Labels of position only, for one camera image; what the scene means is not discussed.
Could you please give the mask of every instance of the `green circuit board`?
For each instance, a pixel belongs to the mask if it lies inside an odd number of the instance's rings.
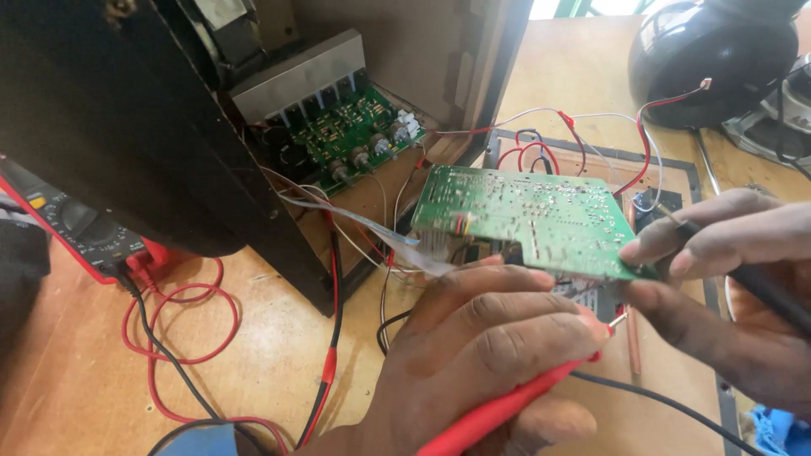
[[[602,179],[434,166],[411,222],[473,239],[521,243],[524,265],[630,280],[656,278],[620,261],[634,233]]]
[[[370,85],[364,92],[354,92],[341,105],[322,111],[314,122],[307,123],[300,131],[292,131],[291,135],[296,143],[307,146],[312,159],[324,170],[328,168],[329,162],[341,159],[347,165],[347,174],[353,177],[368,172],[357,168],[348,159],[356,147],[367,150],[369,162],[375,168],[389,160],[388,156],[369,150],[368,145],[372,136],[378,133],[391,141],[388,129],[397,120],[397,111],[397,107]],[[423,136],[425,131],[420,128],[414,140],[419,141]],[[401,141],[390,144],[390,148],[399,153],[409,148],[409,145]],[[324,174],[319,186],[329,196],[345,187],[343,182],[333,179],[329,172]]]

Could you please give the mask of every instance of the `copper pipe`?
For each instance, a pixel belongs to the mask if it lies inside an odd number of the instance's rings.
[[[630,199],[624,205],[625,217],[634,232],[637,230],[637,210],[633,207]],[[637,309],[625,304],[625,311],[628,313],[628,321],[625,323],[625,331],[628,334],[628,357],[631,365],[631,372],[642,374],[642,358],[639,355],[639,330],[637,329]]]

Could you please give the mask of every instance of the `red multimeter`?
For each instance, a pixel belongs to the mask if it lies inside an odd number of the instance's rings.
[[[0,155],[0,188],[43,228],[53,234],[99,283],[115,283],[103,266],[121,263],[136,252],[148,251],[154,270],[169,262],[169,250],[119,225],[59,191],[10,158]]]

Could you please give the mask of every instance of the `wooden table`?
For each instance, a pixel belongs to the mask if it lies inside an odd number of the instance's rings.
[[[807,15],[800,18],[807,22]],[[568,114],[619,112],[633,115],[627,86],[627,56],[641,16],[554,19],[531,22],[508,83],[499,118],[535,106]],[[800,25],[802,32],[811,27]],[[803,40],[805,52],[811,39]],[[532,114],[508,126],[535,127],[565,139],[568,131],[549,114]],[[578,130],[595,145],[641,152],[634,126],[616,118],[583,119]],[[695,161],[704,196],[711,189],[700,156],[683,132],[651,128],[663,155]],[[811,183],[795,171],[742,152],[713,132],[706,134],[723,188],[756,182],[786,200],[811,195]],[[154,410],[146,387],[146,360],[121,343],[120,328],[129,301],[114,286],[99,286],[58,243],[52,243],[53,272],[19,346],[0,374],[0,454],[143,455],[176,426]],[[332,322],[325,320],[254,252],[224,259],[222,288],[234,296],[241,326],[230,347],[214,360],[187,368],[193,381],[223,415],[255,415],[298,434],[320,381]],[[164,287],[208,281],[211,260],[185,264]],[[336,384],[317,432],[357,422],[375,388],[383,356],[375,343],[382,273],[370,277],[346,304]],[[410,308],[419,290],[389,283],[388,312]],[[230,325],[218,300],[204,306],[165,310],[163,331],[178,356],[207,353]],[[642,385],[718,418],[709,368],[664,344],[641,323],[645,373]],[[624,343],[612,344],[590,372],[629,381]],[[173,411],[204,413],[168,364],[159,364],[161,397]],[[721,454],[721,440],[692,420],[647,399],[608,391],[574,379],[556,390],[582,400],[598,419],[599,435],[560,445],[544,454]]]

